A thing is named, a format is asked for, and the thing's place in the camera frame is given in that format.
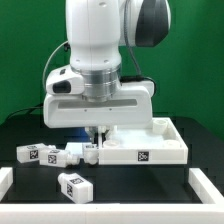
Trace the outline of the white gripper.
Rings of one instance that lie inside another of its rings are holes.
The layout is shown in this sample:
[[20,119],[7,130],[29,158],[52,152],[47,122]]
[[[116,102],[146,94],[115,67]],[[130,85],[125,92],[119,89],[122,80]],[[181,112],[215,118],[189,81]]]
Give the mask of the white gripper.
[[98,129],[105,136],[114,125],[147,124],[152,120],[153,81],[143,76],[120,78],[117,67],[79,70],[69,65],[46,80],[44,122],[50,128],[86,127],[91,140]]

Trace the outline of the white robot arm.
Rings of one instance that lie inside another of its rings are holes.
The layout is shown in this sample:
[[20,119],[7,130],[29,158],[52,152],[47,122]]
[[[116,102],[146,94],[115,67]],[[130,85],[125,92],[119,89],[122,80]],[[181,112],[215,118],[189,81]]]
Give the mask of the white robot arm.
[[45,84],[50,128],[148,125],[155,87],[141,75],[122,81],[120,46],[154,47],[168,34],[167,0],[66,0],[69,64]]

